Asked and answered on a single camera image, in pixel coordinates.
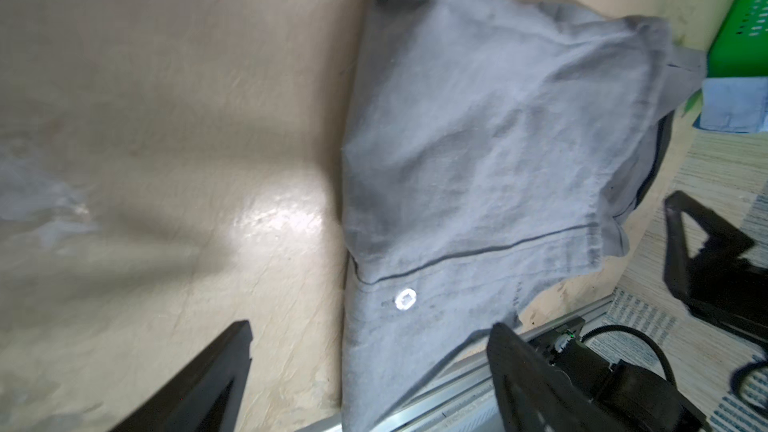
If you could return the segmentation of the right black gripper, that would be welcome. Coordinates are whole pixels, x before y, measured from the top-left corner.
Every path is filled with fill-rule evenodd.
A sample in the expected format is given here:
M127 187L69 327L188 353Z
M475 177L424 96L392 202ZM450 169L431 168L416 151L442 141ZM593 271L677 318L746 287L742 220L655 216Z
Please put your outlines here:
M664 201L667 230L664 283L696 318L760 348L767 347L767 269L744 258L756 242L690 195ZM691 254L684 227L690 217L705 233Z

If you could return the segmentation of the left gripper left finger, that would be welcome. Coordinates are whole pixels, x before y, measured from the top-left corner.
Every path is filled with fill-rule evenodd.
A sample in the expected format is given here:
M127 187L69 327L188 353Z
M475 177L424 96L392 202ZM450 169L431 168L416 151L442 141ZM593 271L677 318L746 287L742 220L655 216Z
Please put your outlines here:
M115 431L233 431L251 366L250 322L231 323Z

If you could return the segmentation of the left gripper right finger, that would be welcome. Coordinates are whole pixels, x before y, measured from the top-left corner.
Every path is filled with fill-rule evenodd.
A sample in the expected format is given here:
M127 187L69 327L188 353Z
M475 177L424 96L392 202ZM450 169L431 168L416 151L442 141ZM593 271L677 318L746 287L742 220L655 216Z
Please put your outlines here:
M506 431L622 431L592 405L567 376L549 365L504 323L493 325L486 348Z

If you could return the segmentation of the grey long sleeve shirt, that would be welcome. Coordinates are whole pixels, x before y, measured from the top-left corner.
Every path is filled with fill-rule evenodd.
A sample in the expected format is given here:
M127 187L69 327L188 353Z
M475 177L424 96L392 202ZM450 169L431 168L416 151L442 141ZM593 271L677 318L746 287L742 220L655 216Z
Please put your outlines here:
M628 252L706 77L667 21L370 0L342 144L342 425L370 431L497 322Z

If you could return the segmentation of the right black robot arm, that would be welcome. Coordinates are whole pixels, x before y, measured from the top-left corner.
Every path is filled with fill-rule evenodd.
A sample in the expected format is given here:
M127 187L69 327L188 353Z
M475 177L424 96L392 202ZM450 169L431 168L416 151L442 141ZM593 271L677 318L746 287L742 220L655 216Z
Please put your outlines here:
M767 345L767 271L744 258L755 242L711 209L676 191L664 203L667 228L664 282L697 319ZM546 342L524 345L520 359L531 370L502 371L494 365L494 386L506 421L509 399L525 390L547 425L564 431L708 431L705 415L678 389L671 363L647 334L624 325L605 325L587 334L573 329L550 333ZM610 363L586 346L610 333L632 335L654 352L664 374L625 361Z

